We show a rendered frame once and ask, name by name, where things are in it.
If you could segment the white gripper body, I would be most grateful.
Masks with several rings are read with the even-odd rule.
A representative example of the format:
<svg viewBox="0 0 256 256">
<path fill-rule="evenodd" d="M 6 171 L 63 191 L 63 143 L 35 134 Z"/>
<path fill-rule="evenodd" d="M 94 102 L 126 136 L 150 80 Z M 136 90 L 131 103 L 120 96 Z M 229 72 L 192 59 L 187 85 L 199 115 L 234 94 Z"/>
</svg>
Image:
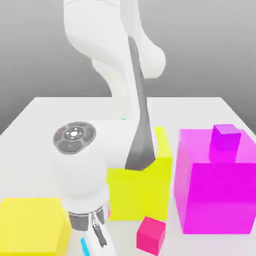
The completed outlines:
<svg viewBox="0 0 256 256">
<path fill-rule="evenodd" d="M 113 241 L 106 227 L 100 224 L 100 229 L 106 240 L 106 245 L 104 247 L 101 247 L 98 237 L 91 226 L 88 231 L 72 229 L 68 243 L 68 256 L 85 256 L 81 239 L 85 240 L 89 256 L 117 256 Z"/>
</svg>

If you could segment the small cyan cube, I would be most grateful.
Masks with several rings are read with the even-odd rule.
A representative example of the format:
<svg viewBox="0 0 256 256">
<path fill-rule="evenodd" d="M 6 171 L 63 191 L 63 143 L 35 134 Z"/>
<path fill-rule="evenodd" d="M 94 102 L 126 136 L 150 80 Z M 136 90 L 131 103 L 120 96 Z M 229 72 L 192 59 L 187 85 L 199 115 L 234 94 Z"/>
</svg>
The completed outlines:
<svg viewBox="0 0 256 256">
<path fill-rule="evenodd" d="M 83 256 L 90 256 L 90 251 L 87 247 L 87 244 L 86 244 L 86 241 L 85 241 L 84 237 L 82 237 L 80 239 L 80 243 L 81 243 L 81 248 L 82 248 L 82 251 L 83 251 Z"/>
</svg>

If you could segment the small pink cube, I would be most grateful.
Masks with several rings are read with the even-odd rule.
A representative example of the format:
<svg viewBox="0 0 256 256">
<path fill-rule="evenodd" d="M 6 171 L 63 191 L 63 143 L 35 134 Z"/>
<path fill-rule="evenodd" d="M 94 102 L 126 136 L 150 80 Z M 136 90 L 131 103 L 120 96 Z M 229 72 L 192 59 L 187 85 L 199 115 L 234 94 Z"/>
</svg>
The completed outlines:
<svg viewBox="0 0 256 256">
<path fill-rule="evenodd" d="M 165 222 L 145 216 L 136 233 L 136 248 L 158 256 L 165 235 Z"/>
</svg>

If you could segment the small purple cube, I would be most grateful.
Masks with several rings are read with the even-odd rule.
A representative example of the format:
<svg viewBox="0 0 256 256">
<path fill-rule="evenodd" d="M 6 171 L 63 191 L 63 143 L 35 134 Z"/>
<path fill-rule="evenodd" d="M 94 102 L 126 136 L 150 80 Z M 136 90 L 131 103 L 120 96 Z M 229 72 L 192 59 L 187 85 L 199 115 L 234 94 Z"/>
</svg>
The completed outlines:
<svg viewBox="0 0 256 256">
<path fill-rule="evenodd" d="M 214 163 L 236 161 L 242 133 L 233 124 L 215 124 L 209 145 L 209 160 Z"/>
</svg>

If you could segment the large lime yellow box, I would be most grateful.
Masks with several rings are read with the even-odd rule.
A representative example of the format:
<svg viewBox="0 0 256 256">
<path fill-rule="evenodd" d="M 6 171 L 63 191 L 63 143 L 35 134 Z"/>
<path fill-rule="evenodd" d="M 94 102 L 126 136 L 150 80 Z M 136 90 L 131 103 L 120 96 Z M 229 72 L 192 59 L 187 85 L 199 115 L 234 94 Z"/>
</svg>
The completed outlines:
<svg viewBox="0 0 256 256">
<path fill-rule="evenodd" d="M 165 127 L 155 127 L 157 157 L 141 171 L 107 170 L 111 221 L 167 220 L 173 156 Z"/>
</svg>

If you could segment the large magenta box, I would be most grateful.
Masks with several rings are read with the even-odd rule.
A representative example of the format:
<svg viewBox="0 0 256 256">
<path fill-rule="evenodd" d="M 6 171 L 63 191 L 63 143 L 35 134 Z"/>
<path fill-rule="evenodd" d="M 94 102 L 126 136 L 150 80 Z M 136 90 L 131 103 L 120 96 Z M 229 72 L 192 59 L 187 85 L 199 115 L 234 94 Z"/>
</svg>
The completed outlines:
<svg viewBox="0 0 256 256">
<path fill-rule="evenodd" d="M 179 132 L 174 199 L 184 234 L 250 234 L 256 218 L 256 142 L 244 131 L 237 152 L 211 146 L 212 130 Z"/>
</svg>

